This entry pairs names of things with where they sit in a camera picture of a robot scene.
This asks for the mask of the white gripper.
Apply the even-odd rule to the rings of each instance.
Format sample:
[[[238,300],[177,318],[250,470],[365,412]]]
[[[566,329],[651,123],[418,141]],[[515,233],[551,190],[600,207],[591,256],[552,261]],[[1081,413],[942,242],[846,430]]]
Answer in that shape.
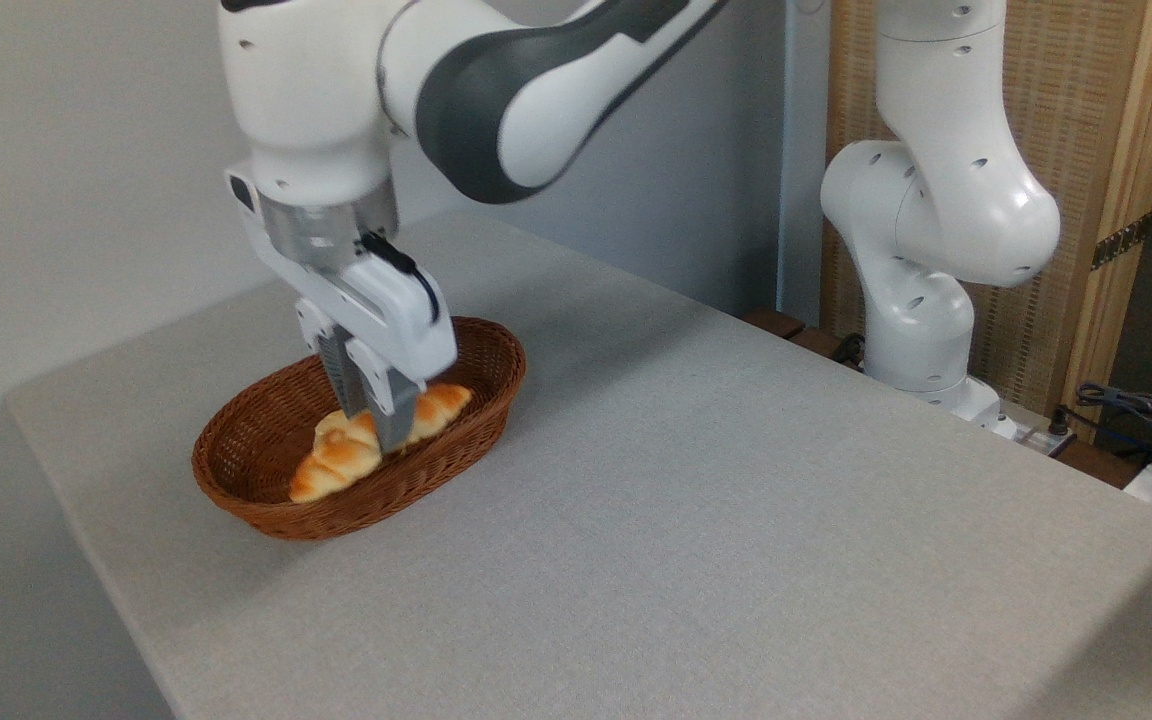
[[[225,174],[257,258],[301,296],[294,310],[303,341],[319,356],[340,410],[348,418],[371,414],[380,450],[397,450],[414,429],[424,389],[417,382],[457,359],[442,291],[429,274],[403,273],[374,252],[356,255],[340,270],[288,259],[270,240],[250,169],[228,167]]]

